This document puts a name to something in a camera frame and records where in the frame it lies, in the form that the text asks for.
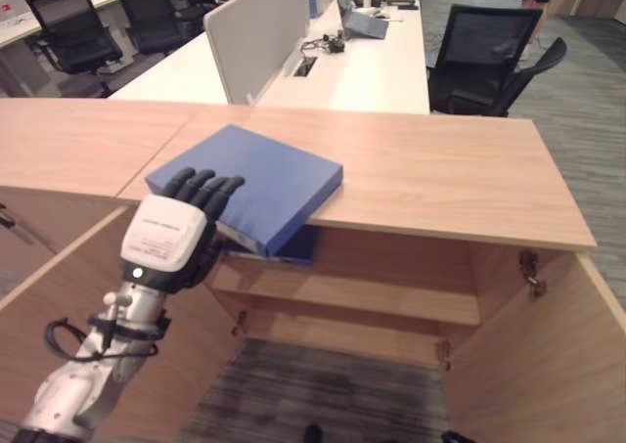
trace wooden countertop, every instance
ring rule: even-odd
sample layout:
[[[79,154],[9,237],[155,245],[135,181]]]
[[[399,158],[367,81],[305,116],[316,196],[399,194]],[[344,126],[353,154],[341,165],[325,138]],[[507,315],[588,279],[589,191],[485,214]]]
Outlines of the wooden countertop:
[[[587,250],[530,120],[95,100],[0,101],[0,187],[139,200],[143,178],[234,123],[344,165],[317,225]]]

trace black shoe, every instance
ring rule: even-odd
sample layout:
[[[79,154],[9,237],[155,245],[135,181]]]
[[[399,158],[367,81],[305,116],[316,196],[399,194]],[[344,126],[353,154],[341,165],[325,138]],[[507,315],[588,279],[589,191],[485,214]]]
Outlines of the black shoe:
[[[309,425],[304,430],[302,443],[322,443],[324,432],[318,425]]]

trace desk surface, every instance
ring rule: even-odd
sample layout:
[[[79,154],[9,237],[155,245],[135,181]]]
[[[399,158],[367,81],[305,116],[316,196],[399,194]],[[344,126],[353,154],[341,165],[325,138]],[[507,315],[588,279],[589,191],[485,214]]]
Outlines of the desk surface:
[[[113,1],[117,0],[91,0],[95,8],[102,8]],[[0,47],[9,45],[40,30],[39,22],[37,22],[32,13],[26,13],[17,18],[0,22]]]
[[[305,78],[280,73],[258,101],[260,106],[336,111],[430,112],[420,11],[383,9],[389,22],[383,40],[355,37],[345,52],[318,57]],[[336,0],[311,26],[305,40],[336,34],[341,27]]]
[[[306,78],[281,70],[258,106],[337,111],[429,113],[419,11],[385,8],[384,40],[355,38],[346,52],[320,55]],[[307,40],[340,27],[336,2],[311,23]],[[226,95],[208,41],[201,35],[114,93],[111,99],[224,104]]]
[[[0,186],[138,200],[144,176],[228,123],[336,160],[310,223],[587,250],[530,120],[94,100],[0,100]]]
[[[228,104],[204,33],[137,76],[109,99]]]

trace white desk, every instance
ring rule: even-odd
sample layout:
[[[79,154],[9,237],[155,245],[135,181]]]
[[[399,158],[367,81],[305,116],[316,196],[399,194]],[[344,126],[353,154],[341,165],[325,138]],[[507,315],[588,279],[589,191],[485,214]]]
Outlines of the white desk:
[[[109,99],[228,104],[217,63],[204,33],[133,79]]]
[[[428,114],[424,35],[420,11],[385,7],[392,20],[383,40],[353,38],[345,52],[319,57],[307,77],[280,73],[259,99],[259,106]],[[340,27],[333,3],[306,40],[335,34]]]
[[[117,0],[91,0],[91,2],[96,9],[100,9],[99,14],[104,24],[114,24],[113,39],[124,54],[122,63],[128,65],[132,61],[134,48],[123,28],[127,19],[121,6]],[[51,85],[46,71],[22,41],[28,35],[40,30],[39,22],[32,13],[0,22],[0,86],[10,94],[29,96],[43,86]]]
[[[281,71],[258,100],[258,106],[429,113],[422,19],[419,11],[385,8],[392,19],[384,40],[355,38],[343,54],[320,58],[306,78]],[[311,22],[308,39],[335,33],[338,7]],[[224,104],[226,95],[204,34],[195,38],[110,99]]]

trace mesh chair back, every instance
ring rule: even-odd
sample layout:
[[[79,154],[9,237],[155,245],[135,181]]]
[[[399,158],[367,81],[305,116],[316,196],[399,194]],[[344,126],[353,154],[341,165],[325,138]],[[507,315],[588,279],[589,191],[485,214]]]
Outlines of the mesh chair back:
[[[119,1],[130,22],[128,31],[140,53],[165,53],[185,42],[170,0]]]
[[[105,33],[91,0],[26,0],[43,35],[56,45],[88,42]]]
[[[169,0],[119,0],[130,24],[135,27],[176,23],[174,7]]]
[[[453,5],[435,68],[488,77],[500,83],[514,71],[541,10]],[[497,52],[503,44],[510,50]]]
[[[485,115],[506,116],[509,112],[509,108],[528,83],[538,74],[558,65],[565,58],[566,54],[567,44],[559,37],[544,53],[541,59],[539,59],[539,62],[537,62],[535,66],[520,70],[508,80],[503,87],[502,94],[494,101]]]

